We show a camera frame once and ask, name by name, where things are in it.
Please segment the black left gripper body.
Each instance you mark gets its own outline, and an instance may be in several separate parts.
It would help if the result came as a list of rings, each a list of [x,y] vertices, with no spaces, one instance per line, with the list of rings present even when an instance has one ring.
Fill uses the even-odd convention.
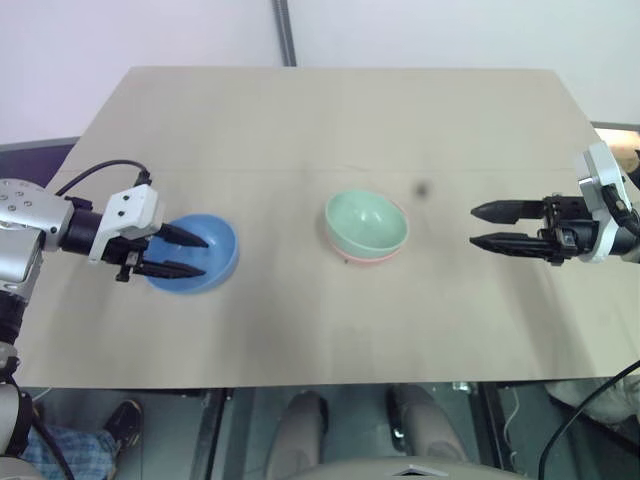
[[[145,275],[144,253],[149,246],[146,238],[126,239],[118,236],[107,242],[102,261],[119,267],[117,282],[126,283],[132,274]]]

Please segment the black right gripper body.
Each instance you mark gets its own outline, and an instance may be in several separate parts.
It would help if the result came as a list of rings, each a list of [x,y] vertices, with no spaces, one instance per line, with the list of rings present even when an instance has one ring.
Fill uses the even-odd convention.
[[[543,259],[552,265],[590,253],[597,240],[599,222],[593,219],[583,197],[553,195],[543,203],[544,227],[538,238],[549,246]]]

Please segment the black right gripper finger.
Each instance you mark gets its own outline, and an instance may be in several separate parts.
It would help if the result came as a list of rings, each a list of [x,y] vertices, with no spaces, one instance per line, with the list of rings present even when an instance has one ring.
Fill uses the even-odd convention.
[[[522,233],[492,233],[470,237],[469,241],[483,250],[505,256],[523,258],[547,258],[549,243]]]
[[[544,203],[531,200],[496,200],[474,207],[471,215],[494,224],[516,224],[521,219],[542,219]]]

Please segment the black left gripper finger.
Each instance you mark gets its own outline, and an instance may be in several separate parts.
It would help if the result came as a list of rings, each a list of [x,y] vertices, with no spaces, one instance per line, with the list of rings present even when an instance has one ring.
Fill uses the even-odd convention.
[[[198,235],[171,224],[163,223],[154,236],[169,244],[197,248],[208,247],[208,243]]]
[[[139,265],[134,266],[132,272],[137,275],[161,279],[193,278],[206,273],[205,270],[184,263],[172,261],[159,263],[147,260],[143,260]]]

